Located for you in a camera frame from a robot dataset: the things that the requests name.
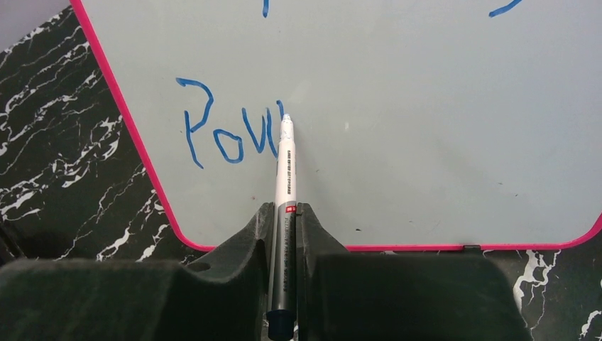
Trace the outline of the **pink framed whiteboard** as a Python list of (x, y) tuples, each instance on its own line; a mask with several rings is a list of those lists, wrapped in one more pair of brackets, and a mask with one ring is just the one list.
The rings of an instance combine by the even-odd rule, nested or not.
[(73, 1), (174, 233), (275, 197), (356, 250), (563, 249), (601, 231), (600, 1)]

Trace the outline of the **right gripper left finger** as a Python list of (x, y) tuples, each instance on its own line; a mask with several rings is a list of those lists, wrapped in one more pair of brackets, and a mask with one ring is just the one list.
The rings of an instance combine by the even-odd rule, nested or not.
[(23, 259), (1, 269), (2, 340), (259, 340), (273, 203), (190, 264)]

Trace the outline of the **white marker pen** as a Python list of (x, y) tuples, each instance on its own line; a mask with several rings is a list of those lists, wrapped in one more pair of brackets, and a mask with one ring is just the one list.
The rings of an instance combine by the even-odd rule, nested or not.
[(284, 114), (280, 124), (273, 237), (268, 287), (268, 337), (291, 340), (297, 313), (296, 230), (297, 176), (294, 124)]

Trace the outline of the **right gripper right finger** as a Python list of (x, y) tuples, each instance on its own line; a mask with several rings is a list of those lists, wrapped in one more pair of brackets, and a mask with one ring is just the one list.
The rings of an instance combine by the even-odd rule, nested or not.
[(297, 207), (300, 340), (529, 340), (513, 290), (465, 251), (353, 253)]

